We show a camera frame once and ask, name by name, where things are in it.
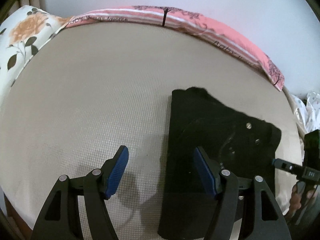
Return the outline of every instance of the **dotted white fabric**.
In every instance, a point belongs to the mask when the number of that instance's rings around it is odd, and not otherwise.
[[[61,174],[84,176],[122,144],[129,163],[106,202],[120,240],[157,235],[164,186],[171,91],[205,87],[238,111],[282,130],[276,157],[301,162],[285,95],[246,64],[194,37],[128,23],[62,31],[21,73],[0,116],[0,185],[33,228]],[[294,176],[276,173],[282,209]],[[91,239],[83,198],[79,209]]]

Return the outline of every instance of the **beige mattress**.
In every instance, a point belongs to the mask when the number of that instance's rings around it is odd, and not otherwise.
[[[287,99],[262,74],[183,33],[149,25],[99,23],[63,30],[18,77],[0,113],[0,185],[33,228],[61,174],[84,176],[129,148],[116,195],[106,202],[119,239],[157,235],[171,91],[205,87],[225,105],[282,130],[276,157],[301,163]],[[276,171],[288,208],[295,177]],[[90,239],[84,202],[79,204]]]

